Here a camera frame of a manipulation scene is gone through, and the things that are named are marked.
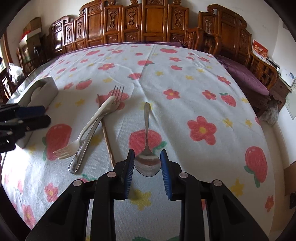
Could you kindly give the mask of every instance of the spoon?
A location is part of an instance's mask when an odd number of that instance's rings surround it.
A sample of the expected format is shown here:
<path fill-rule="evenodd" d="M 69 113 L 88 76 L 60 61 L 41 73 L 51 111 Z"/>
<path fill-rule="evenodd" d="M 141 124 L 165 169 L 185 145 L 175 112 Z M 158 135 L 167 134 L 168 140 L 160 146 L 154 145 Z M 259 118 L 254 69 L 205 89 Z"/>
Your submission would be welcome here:
<path fill-rule="evenodd" d="M 134 165 L 139 173 L 146 177 L 153 177 L 156 175 L 160 168 L 161 162 L 157 155 L 155 155 L 148 146 L 148 127 L 149 127 L 149 114 L 150 114 L 150 104 L 145 103 L 144 105 L 144 120 L 145 120 L 145 134 L 146 134 L 146 144 L 145 149 L 136 156 Z"/>

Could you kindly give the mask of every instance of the floor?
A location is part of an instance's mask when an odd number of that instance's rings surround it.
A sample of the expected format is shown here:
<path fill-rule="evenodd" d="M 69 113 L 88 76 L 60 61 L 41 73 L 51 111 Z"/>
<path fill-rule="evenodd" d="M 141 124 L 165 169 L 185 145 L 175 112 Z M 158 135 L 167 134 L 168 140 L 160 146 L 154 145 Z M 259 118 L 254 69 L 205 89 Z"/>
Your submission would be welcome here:
<path fill-rule="evenodd" d="M 270 241 L 274 241 L 287 226 L 295 209 L 289 209 L 289 196 L 284 195 L 284 168 L 286 168 L 288 164 L 285 160 L 282 160 L 281 156 L 283 155 L 281 154 L 280 147 L 274 134 L 274 128 L 266 122 L 262 122 L 261 126 L 270 150 L 274 170 L 275 206 L 274 218 L 269 234 Z"/>

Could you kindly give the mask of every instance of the white wall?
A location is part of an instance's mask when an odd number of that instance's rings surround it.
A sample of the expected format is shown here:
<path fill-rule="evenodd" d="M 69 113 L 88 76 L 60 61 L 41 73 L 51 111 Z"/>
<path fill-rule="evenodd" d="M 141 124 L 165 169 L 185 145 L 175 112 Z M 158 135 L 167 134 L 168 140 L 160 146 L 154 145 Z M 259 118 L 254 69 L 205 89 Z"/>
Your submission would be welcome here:
<path fill-rule="evenodd" d="M 279 18 L 279 30 L 272 59 L 281 67 L 296 75 L 296 42 L 291 33 L 283 28 Z"/>
<path fill-rule="evenodd" d="M 31 0 L 9 25 L 8 42 L 13 60 L 22 34 L 22 29 L 34 17 L 41 17 L 43 32 L 48 33 L 49 26 L 65 15 L 78 15 L 82 5 L 91 0 Z M 190 8 L 190 27 L 197 26 L 198 11 L 207 11 L 209 4 L 217 3 L 240 14 L 248 24 L 247 30 L 252 37 L 268 48 L 272 56 L 276 45 L 279 18 L 276 12 L 264 0 L 183 0 L 182 6 Z M 129 0 L 117 0 L 117 4 L 130 5 Z"/>

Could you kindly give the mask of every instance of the spoon handle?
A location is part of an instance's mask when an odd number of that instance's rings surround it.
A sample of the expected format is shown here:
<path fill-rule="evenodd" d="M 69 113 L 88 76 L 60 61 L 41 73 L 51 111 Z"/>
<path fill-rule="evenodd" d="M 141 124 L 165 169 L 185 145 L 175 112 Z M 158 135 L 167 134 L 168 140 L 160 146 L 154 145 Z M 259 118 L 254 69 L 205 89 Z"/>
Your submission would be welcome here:
<path fill-rule="evenodd" d="M 146 134 L 146 144 L 145 149 L 149 149 L 148 146 L 148 129 L 149 129 L 149 115 L 150 115 L 150 104 L 148 102 L 144 105 L 144 121 L 145 121 L 145 134 Z"/>

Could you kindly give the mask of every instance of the chopstick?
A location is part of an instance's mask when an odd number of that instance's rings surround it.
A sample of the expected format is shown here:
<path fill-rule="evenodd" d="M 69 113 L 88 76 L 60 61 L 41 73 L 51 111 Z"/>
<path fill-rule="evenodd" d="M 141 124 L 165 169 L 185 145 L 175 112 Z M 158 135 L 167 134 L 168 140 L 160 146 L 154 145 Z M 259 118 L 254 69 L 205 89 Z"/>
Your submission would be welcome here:
<path fill-rule="evenodd" d="M 101 103 L 99 101 L 99 95 L 97 95 L 97 97 L 98 97 L 98 105 L 100 107 L 101 106 Z M 102 122 L 102 128 L 103 128 L 103 134 L 104 134 L 105 142 L 106 142 L 106 145 L 107 145 L 107 150 L 108 150 L 108 153 L 109 153 L 109 156 L 110 156 L 111 165 L 114 168 L 115 165 L 116 165 L 116 162 L 114 160 L 114 156 L 113 156 L 113 152 L 112 152 L 112 149 L 111 149 L 110 141 L 108 139 L 108 135 L 107 135 L 107 130 L 106 130 L 106 125 L 105 125 L 104 118 L 101 120 L 101 122 Z"/>

